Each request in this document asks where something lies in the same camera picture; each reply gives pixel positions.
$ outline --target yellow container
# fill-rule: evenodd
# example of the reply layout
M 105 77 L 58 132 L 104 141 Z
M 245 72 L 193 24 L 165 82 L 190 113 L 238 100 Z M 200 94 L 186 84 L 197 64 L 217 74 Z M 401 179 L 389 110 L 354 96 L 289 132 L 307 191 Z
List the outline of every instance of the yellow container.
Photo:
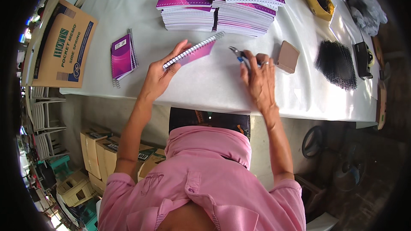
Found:
M 321 7 L 321 5 L 318 3 L 317 0 L 306 0 L 306 1 L 308 3 L 308 6 L 311 8 L 311 12 L 314 15 L 316 15 L 316 16 L 318 16 L 318 17 L 320 17 L 320 18 L 322 18 L 322 19 L 324 19 L 328 22 L 331 21 L 332 14 L 334 13 L 334 5 L 333 4 L 331 4 L 331 14 L 330 14 L 330 13 L 326 12 Z

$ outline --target tape roll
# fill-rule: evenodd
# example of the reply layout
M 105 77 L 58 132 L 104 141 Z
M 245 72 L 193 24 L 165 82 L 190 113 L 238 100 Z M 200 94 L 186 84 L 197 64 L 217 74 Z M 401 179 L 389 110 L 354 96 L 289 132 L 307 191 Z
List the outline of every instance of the tape roll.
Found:
M 371 66 L 373 66 L 374 65 L 374 63 L 375 63 L 375 56 L 374 56 L 374 54 L 373 54 L 373 52 L 368 48 L 367 49 L 367 51 L 368 51 L 368 57 L 369 57 L 369 60 L 368 60 L 368 67 L 371 67 Z

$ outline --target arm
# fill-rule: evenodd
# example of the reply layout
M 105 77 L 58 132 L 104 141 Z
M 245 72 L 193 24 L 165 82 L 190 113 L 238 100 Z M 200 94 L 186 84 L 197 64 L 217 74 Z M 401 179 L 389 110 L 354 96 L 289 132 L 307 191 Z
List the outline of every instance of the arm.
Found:
M 266 54 L 254 56 L 248 50 L 244 50 L 244 53 L 250 62 L 251 76 L 249 76 L 244 64 L 241 64 L 241 78 L 248 88 L 255 105 L 263 115 L 267 126 L 274 183 L 285 178 L 294 179 L 291 149 L 280 120 L 278 106 L 275 103 L 274 61 Z M 263 63 L 261 68 L 258 68 L 257 61 Z
M 174 50 L 163 59 L 150 64 L 144 85 L 137 97 L 131 116 L 124 128 L 118 147 L 115 173 L 126 173 L 135 176 L 140 146 L 141 132 L 151 119 L 151 108 L 154 100 L 167 89 L 172 77 L 180 69 L 180 64 L 173 64 L 163 71 L 163 64 L 191 47 L 187 40 L 181 41 Z

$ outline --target plastic bag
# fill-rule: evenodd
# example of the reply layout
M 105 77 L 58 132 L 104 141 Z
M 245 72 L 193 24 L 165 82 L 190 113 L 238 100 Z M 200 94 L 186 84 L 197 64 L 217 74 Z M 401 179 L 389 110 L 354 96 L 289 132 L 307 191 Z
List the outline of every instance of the plastic bag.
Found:
M 387 15 L 377 0 L 349 0 L 354 22 L 370 36 L 378 34 L 380 23 L 387 23 Z

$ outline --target hand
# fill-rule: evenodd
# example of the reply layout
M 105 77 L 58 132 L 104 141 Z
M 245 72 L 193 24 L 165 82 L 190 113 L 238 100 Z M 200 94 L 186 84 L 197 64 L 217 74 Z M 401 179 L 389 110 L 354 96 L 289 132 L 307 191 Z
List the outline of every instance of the hand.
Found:
M 241 79 L 244 81 L 250 95 L 261 114 L 266 117 L 273 111 L 277 111 L 278 107 L 275 104 L 274 88 L 275 88 L 275 66 L 274 60 L 266 54 L 257 54 L 254 56 L 250 51 L 244 50 L 247 56 L 251 75 L 244 63 L 240 64 Z
M 164 93 L 172 77 L 180 69 L 181 64 L 173 64 L 166 71 L 163 70 L 163 65 L 190 47 L 191 43 L 187 43 L 187 40 L 183 40 L 178 43 L 173 51 L 166 57 L 150 64 L 137 101 L 146 100 L 149 103 L 153 103 L 154 100 Z

